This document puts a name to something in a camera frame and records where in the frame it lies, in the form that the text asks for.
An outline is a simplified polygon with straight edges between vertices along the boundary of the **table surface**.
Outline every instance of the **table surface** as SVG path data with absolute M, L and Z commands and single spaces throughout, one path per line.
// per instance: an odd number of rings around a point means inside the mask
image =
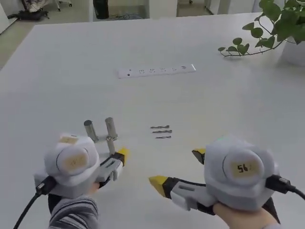
M 272 149 L 282 176 L 305 190 L 304 68 L 281 60 L 282 47 L 246 58 L 217 48 L 235 37 L 254 44 L 241 27 L 257 14 L 35 26 L 0 72 L 0 221 L 12 228 L 34 194 L 32 174 L 59 134 L 85 135 L 93 120 L 106 134 L 113 117 L 131 150 L 118 182 L 98 194 L 102 228 L 226 228 L 217 217 L 186 212 L 162 198 L 148 177 L 204 182 L 191 150 L 234 134 Z M 192 63 L 196 73 L 118 79 L 116 69 Z M 152 125 L 171 125 L 158 140 Z M 98 145 L 107 152 L 106 143 Z M 305 203 L 275 194 L 285 228 L 301 227 Z M 46 228 L 46 198 L 21 229 Z

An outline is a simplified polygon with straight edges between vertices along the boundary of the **metal cylinder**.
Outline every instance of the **metal cylinder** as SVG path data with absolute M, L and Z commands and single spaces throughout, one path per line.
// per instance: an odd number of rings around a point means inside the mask
M 110 155 L 115 154 L 115 146 L 114 146 L 114 142 L 113 142 L 112 137 L 107 136 L 106 141 L 107 141 L 107 145 L 108 145 L 108 148 L 109 148 Z
M 92 121 L 91 120 L 85 121 L 84 126 L 85 126 L 88 137 L 90 137 L 96 143 L 99 139 L 95 133 Z
M 106 118 L 105 119 L 106 126 L 107 126 L 107 131 L 108 131 L 108 136 L 112 138 L 113 141 L 118 139 L 118 134 L 115 131 L 115 126 L 113 122 L 113 118 Z

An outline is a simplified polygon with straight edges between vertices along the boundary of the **gray floor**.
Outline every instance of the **gray floor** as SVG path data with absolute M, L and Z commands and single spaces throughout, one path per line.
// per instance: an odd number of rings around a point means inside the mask
M 73 23 L 89 21 L 89 3 L 88 0 L 73 0 L 73 7 L 62 4 L 61 12 L 57 12 L 54 5 L 48 5 L 44 9 L 49 11 L 50 19 L 43 19 L 40 22 L 17 21 L 12 24 L 4 33 L 0 35 L 0 69 L 5 65 L 19 44 L 31 31 L 36 24 L 56 24 Z M 110 12 L 125 12 L 126 7 L 110 9 Z M 199 16 L 206 15 L 202 4 L 179 4 L 178 16 Z

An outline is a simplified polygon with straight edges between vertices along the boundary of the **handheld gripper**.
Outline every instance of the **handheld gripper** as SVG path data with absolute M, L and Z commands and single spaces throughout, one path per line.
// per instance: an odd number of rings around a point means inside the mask
M 256 211 L 274 193 L 265 187 L 268 177 L 279 174 L 271 152 L 234 136 L 192 152 L 204 165 L 206 184 L 164 176 L 149 178 L 163 197 L 183 209 L 214 215 L 213 205 L 221 202 L 234 209 Z

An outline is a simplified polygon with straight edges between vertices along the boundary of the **white flower pot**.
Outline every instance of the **white flower pot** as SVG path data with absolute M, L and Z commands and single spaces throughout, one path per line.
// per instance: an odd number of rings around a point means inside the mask
M 289 42 L 295 42 L 293 38 L 288 38 Z M 286 42 L 283 50 L 283 59 L 287 62 L 305 67 L 305 42 L 296 45 Z

